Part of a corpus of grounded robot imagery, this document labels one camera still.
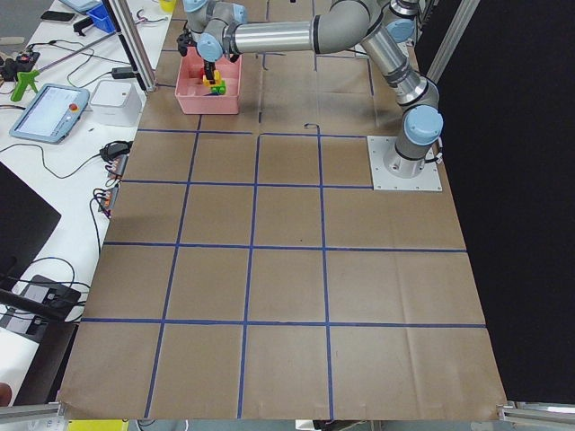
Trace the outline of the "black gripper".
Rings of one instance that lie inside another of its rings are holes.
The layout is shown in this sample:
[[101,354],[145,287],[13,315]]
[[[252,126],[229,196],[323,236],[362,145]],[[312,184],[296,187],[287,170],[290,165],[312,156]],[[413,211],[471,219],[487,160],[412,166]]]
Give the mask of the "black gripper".
[[202,74],[204,75],[204,81],[208,84],[214,84],[216,82],[215,71],[216,63],[212,61],[208,61],[206,59],[203,60],[203,68]]

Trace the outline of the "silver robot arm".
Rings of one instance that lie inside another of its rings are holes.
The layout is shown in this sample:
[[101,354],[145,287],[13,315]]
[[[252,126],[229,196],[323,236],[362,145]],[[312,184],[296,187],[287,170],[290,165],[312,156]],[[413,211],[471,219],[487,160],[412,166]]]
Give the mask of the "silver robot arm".
[[326,13],[298,22],[249,22],[246,7],[229,1],[186,1],[183,11],[187,24],[180,52],[193,46],[211,64],[222,57],[235,61],[242,54],[327,55],[360,46],[402,109],[401,134],[392,153],[403,161],[425,161],[440,139],[444,120],[437,85],[415,71],[399,47],[416,30],[415,1],[333,1]]

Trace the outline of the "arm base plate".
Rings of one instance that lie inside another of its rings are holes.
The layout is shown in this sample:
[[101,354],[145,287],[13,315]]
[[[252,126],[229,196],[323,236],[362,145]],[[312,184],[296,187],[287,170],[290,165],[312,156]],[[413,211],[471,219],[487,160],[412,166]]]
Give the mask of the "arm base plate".
[[396,139],[396,136],[367,136],[373,190],[441,192],[437,163],[427,163],[434,155],[432,149],[421,160],[407,160],[396,152]]

